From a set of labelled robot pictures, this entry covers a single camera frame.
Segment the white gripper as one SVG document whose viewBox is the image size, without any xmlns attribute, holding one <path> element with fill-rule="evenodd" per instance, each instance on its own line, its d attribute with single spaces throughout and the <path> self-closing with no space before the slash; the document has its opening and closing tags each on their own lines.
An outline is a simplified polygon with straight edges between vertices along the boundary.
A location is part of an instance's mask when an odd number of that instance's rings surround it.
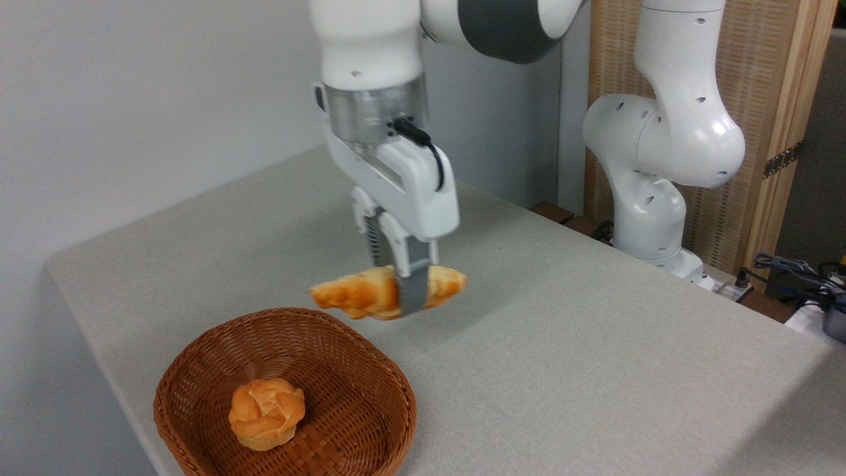
<svg viewBox="0 0 846 476">
<path fill-rule="evenodd" d="M 354 219 L 373 265 L 393 265 L 400 314 L 423 310 L 429 270 L 440 258 L 436 240 L 459 226 L 448 158 L 442 151 L 434 157 L 406 138 L 376 148 L 351 147 L 327 130 L 326 143 L 333 161 L 354 183 Z"/>
</svg>

